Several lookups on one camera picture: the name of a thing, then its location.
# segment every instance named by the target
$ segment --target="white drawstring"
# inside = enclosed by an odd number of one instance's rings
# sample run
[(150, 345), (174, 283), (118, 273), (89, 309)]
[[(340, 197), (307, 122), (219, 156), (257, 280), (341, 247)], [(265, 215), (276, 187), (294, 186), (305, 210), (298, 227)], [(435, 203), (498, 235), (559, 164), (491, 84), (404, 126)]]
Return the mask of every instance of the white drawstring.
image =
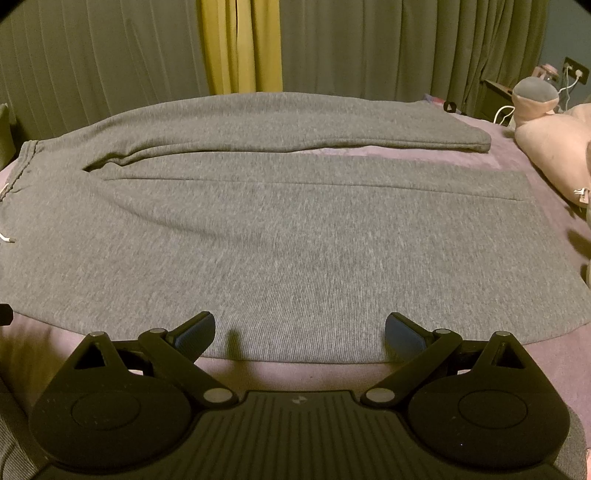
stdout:
[[(2, 192), (4, 192), (4, 190), (6, 190), (6, 187), (8, 187), (8, 183), (4, 187), (2, 187), (2, 190), (0, 190), (0, 195), (2, 194)], [(6, 242), (8, 244), (14, 243), (14, 238), (8, 238), (7, 236), (4, 236), (1, 233), (0, 233), (0, 240), (2, 240), (3, 242)]]

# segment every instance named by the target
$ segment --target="mattress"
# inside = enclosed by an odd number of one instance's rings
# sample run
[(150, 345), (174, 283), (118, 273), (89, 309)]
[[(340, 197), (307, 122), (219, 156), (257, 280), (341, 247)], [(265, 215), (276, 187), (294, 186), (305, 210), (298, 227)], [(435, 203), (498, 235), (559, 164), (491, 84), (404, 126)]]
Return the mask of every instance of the mattress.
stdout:
[[(414, 159), (484, 170), (524, 172), (573, 268), (584, 278), (584, 268), (591, 258), (591, 231), (584, 220), (584, 212), (577, 211), (556, 193), (515, 146), (508, 129), (463, 116), (458, 118), (491, 135), (492, 144), (488, 153), (374, 146), (321, 148), (303, 153)], [(11, 164), (0, 173), (0, 187), (4, 185), (4, 179), (13, 166)], [(11, 326), (0, 329), (0, 375), (25, 412), (31, 410), (45, 386), (82, 338), (81, 334), (20, 314), (15, 315)], [(587, 401), (591, 398), (591, 380), (586, 374), (591, 368), (590, 344), (591, 324), (587, 324), (561, 337), (526, 346), (563, 400), (581, 419), (587, 448), (591, 447), (591, 406)], [(393, 362), (288, 364), (217, 358), (200, 358), (196, 364), (240, 396), (247, 390), (352, 390), (359, 396), (399, 366)]]

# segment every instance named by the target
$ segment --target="silver screw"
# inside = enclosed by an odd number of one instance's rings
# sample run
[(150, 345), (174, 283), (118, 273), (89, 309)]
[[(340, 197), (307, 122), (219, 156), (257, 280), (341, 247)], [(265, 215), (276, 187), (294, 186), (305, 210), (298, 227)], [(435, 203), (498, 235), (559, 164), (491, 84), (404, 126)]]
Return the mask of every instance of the silver screw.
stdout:
[(376, 403), (387, 403), (396, 397), (396, 394), (389, 388), (372, 388), (365, 393), (365, 396)]
[(227, 388), (210, 388), (203, 394), (209, 403), (223, 403), (232, 398), (232, 392)]

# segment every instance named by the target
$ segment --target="ribbed black surface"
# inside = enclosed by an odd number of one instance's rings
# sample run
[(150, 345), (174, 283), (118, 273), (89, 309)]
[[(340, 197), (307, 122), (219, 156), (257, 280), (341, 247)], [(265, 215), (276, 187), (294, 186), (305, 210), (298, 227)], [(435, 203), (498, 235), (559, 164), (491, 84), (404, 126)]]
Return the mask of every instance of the ribbed black surface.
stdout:
[(47, 471), (39, 480), (566, 480), (550, 466), (487, 475), (421, 450), (396, 414), (357, 405), (349, 392), (249, 393), (212, 411), (181, 448), (152, 467), (111, 476)]

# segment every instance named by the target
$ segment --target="gray curtain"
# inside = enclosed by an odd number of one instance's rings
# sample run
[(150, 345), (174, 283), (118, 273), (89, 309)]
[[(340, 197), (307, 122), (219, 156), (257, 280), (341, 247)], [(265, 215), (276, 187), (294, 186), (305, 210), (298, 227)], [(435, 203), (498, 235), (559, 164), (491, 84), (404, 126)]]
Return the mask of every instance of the gray curtain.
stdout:
[(0, 103), (17, 147), (209, 95), (195, 0), (24, 0), (0, 21)]
[(512, 87), (540, 55), (548, 0), (280, 0), (285, 91), (474, 113), (482, 80)]

